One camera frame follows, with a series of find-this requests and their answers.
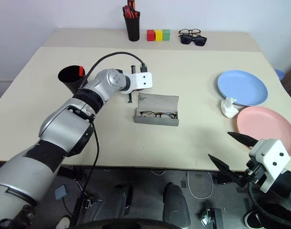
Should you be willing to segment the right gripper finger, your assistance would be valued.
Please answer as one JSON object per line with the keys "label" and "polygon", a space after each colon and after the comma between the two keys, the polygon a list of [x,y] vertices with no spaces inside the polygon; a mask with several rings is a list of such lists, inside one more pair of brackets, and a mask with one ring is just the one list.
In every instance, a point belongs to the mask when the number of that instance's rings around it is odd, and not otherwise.
{"label": "right gripper finger", "polygon": [[243,172],[231,171],[229,166],[219,160],[218,158],[208,154],[210,160],[218,168],[218,173],[216,176],[216,182],[219,185],[224,185],[228,183],[236,183],[240,188],[244,188],[246,185],[242,184]]}
{"label": "right gripper finger", "polygon": [[257,139],[254,139],[248,135],[240,134],[237,132],[227,132],[227,134],[247,147],[254,147],[258,143]]}

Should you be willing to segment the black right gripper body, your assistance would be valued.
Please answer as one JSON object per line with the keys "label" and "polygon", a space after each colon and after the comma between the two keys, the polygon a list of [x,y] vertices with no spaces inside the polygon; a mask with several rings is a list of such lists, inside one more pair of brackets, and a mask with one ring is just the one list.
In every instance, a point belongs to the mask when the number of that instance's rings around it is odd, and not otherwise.
{"label": "black right gripper body", "polygon": [[263,164],[249,160],[246,165],[247,169],[242,177],[242,184],[246,185],[248,182],[256,184],[263,176],[265,176],[266,168]]}

